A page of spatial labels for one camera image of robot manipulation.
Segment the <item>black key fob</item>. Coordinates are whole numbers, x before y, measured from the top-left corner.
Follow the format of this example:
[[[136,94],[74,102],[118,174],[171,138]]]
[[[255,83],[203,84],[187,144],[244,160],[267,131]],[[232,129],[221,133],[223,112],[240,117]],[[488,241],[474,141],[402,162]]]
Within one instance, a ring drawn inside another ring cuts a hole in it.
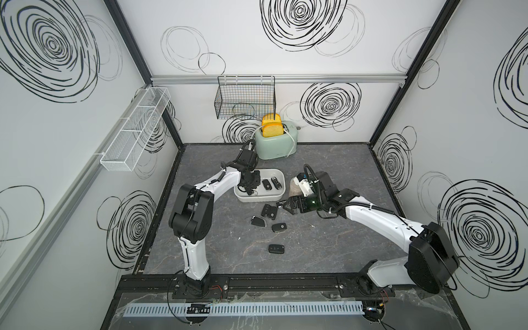
[[[270,183],[270,181],[268,179],[262,180],[262,185],[264,186],[266,191],[271,191],[272,190],[272,184]]]

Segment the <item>white storage box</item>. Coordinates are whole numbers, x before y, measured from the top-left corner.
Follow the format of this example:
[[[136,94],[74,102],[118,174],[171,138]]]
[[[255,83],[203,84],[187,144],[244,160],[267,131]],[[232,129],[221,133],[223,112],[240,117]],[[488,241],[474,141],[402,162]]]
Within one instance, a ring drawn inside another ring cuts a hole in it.
[[[279,169],[261,169],[261,182],[253,194],[249,195],[239,187],[234,187],[236,198],[243,203],[277,202],[286,193],[285,176]]]

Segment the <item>long black flip key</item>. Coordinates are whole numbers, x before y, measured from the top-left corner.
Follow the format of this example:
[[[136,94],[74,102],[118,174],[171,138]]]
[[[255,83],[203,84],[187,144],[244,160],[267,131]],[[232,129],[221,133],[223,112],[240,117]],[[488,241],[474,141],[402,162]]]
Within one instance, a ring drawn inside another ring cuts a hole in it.
[[[280,183],[280,181],[276,177],[272,177],[271,180],[272,180],[272,184],[276,188],[276,190],[280,191],[283,188],[282,184]]]

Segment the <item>black key bottom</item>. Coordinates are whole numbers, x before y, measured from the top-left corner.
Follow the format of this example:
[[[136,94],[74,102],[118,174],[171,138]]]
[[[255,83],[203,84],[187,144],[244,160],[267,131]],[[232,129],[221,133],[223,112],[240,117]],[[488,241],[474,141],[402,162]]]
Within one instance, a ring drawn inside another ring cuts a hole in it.
[[[268,246],[268,252],[270,254],[284,254],[285,246],[280,245],[280,244],[270,244]]]

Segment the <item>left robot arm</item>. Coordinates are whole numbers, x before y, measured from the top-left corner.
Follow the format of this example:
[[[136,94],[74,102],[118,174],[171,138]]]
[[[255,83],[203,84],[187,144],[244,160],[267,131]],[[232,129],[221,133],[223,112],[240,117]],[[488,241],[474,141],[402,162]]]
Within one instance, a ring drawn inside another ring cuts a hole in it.
[[[204,294],[210,283],[210,264],[206,256],[206,236],[213,223],[215,201],[230,189],[239,187],[250,193],[261,184],[259,170],[228,166],[198,184],[180,187],[169,227],[178,238],[184,258],[184,283]]]

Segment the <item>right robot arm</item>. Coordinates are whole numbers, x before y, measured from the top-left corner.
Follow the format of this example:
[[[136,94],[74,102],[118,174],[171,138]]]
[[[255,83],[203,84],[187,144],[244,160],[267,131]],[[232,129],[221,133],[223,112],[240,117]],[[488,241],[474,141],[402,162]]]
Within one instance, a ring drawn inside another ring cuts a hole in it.
[[[329,218],[343,217],[366,226],[406,254],[389,261],[373,260],[362,269],[362,276],[376,287],[415,285],[438,294],[455,274],[460,261],[446,231],[438,224],[428,225],[399,216],[376,206],[354,191],[339,192],[329,198],[297,195],[276,205],[291,214],[325,211]]]

